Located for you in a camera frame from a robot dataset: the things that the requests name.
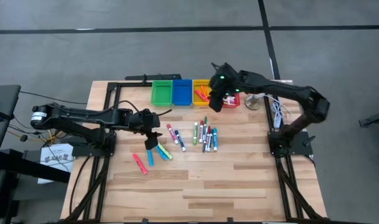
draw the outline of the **gray floor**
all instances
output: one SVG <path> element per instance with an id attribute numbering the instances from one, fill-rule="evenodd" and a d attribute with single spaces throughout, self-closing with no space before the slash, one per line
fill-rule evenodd
<path id="1" fill-rule="evenodd" d="M 265 0 L 271 26 L 379 24 L 379 0 Z M 1 0 L 0 30 L 168 26 L 260 26 L 255 0 Z M 310 85 L 332 103 L 312 125 L 317 175 L 334 220 L 379 223 L 379 126 L 358 119 L 379 112 L 379 30 L 272 32 L 282 79 Z M 0 84 L 86 101 L 93 80 L 143 73 L 208 78 L 210 62 L 229 62 L 271 78 L 262 31 L 0 35 Z M 29 124 L 21 95 L 16 116 Z M 38 149 L 7 135 L 3 148 Z M 63 198 L 21 204 L 26 223 L 56 221 Z"/>

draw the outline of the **plastic tray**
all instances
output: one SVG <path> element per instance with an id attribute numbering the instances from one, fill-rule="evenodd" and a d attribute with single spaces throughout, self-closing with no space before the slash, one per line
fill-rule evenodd
<path id="1" fill-rule="evenodd" d="M 202 92 L 202 89 L 200 88 L 200 86 L 203 86 L 204 90 L 206 91 L 206 94 L 207 94 L 206 97 L 208 97 L 210 91 L 212 91 L 211 88 L 208 87 L 208 82 L 209 82 L 209 80 L 193 80 L 192 81 L 192 86 L 193 86 L 192 101 L 193 101 L 195 106 L 207 106 L 208 105 L 208 102 L 202 100 L 201 97 L 195 93 L 195 90 Z"/>
<path id="2" fill-rule="evenodd" d="M 172 93 L 172 81 L 153 81 L 152 83 L 152 100 L 155 106 L 170 106 Z"/>
<path id="3" fill-rule="evenodd" d="M 223 108 L 236 108 L 240 105 L 240 94 L 235 94 L 235 104 L 234 105 L 222 105 Z"/>
<path id="4" fill-rule="evenodd" d="M 192 104 L 192 80 L 172 81 L 172 103 L 176 106 Z"/>

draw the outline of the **blue bin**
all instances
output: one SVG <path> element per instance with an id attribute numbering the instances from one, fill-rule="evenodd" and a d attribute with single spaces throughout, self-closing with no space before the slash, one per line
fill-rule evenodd
<path id="1" fill-rule="evenodd" d="M 172 103 L 176 106 L 192 104 L 192 80 L 172 81 Z"/>

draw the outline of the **blue marker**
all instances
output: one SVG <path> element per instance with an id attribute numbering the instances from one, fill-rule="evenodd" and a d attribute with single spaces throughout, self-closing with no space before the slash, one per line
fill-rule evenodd
<path id="1" fill-rule="evenodd" d="M 163 160 L 167 160 L 167 156 L 162 152 L 162 150 L 159 148 L 159 146 L 156 146 L 156 151 L 160 154 Z"/>
<path id="2" fill-rule="evenodd" d="M 147 159 L 149 161 L 149 165 L 153 166 L 153 157 L 152 157 L 152 151 L 151 150 L 147 150 Z"/>
<path id="3" fill-rule="evenodd" d="M 177 136 L 177 139 L 178 139 L 178 141 L 179 141 L 179 144 L 181 145 L 182 152 L 185 152 L 187 149 L 185 148 L 184 143 L 182 142 L 182 138 L 181 138 L 181 136 L 179 135 L 179 133 L 178 133 L 177 130 L 175 131 L 175 135 Z"/>
<path id="4" fill-rule="evenodd" d="M 217 143 L 217 129 L 214 128 L 213 130 L 213 142 L 214 142 L 214 151 L 217 150 L 218 143 Z"/>

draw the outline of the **wooden tabletop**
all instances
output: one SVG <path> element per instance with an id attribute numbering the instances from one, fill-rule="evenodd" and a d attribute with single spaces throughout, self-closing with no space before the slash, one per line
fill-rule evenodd
<path id="1" fill-rule="evenodd" d="M 107 84 L 93 82 L 87 109 L 103 109 Z M 154 130 L 163 134 L 159 142 L 174 158 L 163 161 L 153 150 L 154 167 L 149 167 L 147 162 L 145 137 L 118 131 L 101 220 L 140 222 L 148 218 L 151 222 L 224 222 L 227 217 L 233 217 L 235 221 L 284 221 L 275 161 L 269 154 L 266 137 L 268 122 L 264 104 L 259 110 L 251 111 L 243 106 L 246 95 L 240 96 L 241 106 L 223 109 L 220 113 L 207 106 L 171 106 L 172 112 L 161 116 L 161 127 Z M 139 110 L 149 108 L 161 113 L 169 109 L 154 107 L 150 102 L 151 88 L 146 87 L 122 88 L 120 100 L 131 101 Z M 290 117 L 285 113 L 286 123 L 301 114 L 295 101 L 281 101 L 293 114 Z M 132 108 L 128 104 L 119 107 Z M 205 116 L 211 127 L 218 130 L 218 152 L 202 153 L 201 144 L 192 144 L 194 122 L 200 122 Z M 180 131 L 186 152 L 174 144 L 167 123 Z M 146 175 L 135 163 L 134 152 L 148 170 Z M 74 162 L 61 218 L 68 216 L 72 188 L 84 160 L 79 158 Z M 292 160 L 300 192 L 317 213 L 326 216 L 313 164 L 304 156 L 292 156 Z M 91 166 L 92 158 L 79 178 L 73 209 L 87 191 Z M 295 217 L 290 190 L 288 195 Z M 94 198 L 90 218 L 95 216 L 97 192 Z"/>

